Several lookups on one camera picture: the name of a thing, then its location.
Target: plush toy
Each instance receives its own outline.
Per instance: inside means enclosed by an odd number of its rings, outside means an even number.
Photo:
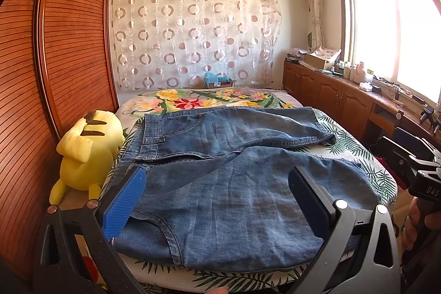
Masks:
[[[60,204],[68,186],[98,198],[123,142],[120,120],[111,112],[93,110],[78,120],[58,143],[57,152],[64,157],[50,204]]]

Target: plush toy foot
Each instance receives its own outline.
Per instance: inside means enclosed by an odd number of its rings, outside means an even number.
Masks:
[[[51,194],[49,195],[49,203],[59,205],[67,189],[67,185],[59,179],[52,187]]]
[[[89,186],[89,199],[98,199],[101,193],[101,187],[96,183]]]

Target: jeans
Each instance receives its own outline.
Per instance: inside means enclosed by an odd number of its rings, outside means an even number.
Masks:
[[[379,203],[356,164],[290,150],[334,140],[308,107],[146,115],[110,183],[134,165],[147,173],[144,194],[115,248],[156,264],[213,271],[289,269],[308,262],[322,239],[288,187],[293,166],[354,208]]]

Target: bedspread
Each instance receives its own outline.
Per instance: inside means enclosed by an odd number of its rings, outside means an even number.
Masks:
[[[120,119],[126,142],[115,163],[118,163],[144,114],[161,114],[171,111],[216,106],[259,106],[273,108],[299,107],[301,104],[284,91],[249,88],[220,88],[213,90],[162,90],[147,92],[123,104],[116,115]],[[344,158],[361,164],[368,179],[381,195],[381,203],[393,210],[397,186],[383,166],[346,130],[320,110],[314,109],[319,123],[336,136],[336,143],[300,147],[297,151],[326,158]],[[113,168],[106,179],[110,180]],[[352,253],[343,256],[342,260]],[[257,290],[297,280],[307,264],[287,271],[272,273],[215,273],[190,268],[166,267],[120,255],[135,278],[149,287],[156,284],[171,289],[204,292],[213,287],[228,286],[230,292]]]

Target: wooden cabinet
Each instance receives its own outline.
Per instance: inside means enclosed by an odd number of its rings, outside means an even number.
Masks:
[[[314,106],[316,73],[307,68],[300,68],[297,75],[294,97],[303,106]]]
[[[295,93],[295,85],[299,70],[299,66],[285,62],[285,68],[283,70],[283,88],[292,96],[294,96]]]
[[[325,114],[338,121],[340,97],[343,85],[330,77],[319,77],[316,84],[316,106]]]
[[[372,100],[360,90],[344,87],[339,100],[340,117],[338,122],[352,136],[361,139],[372,104]]]

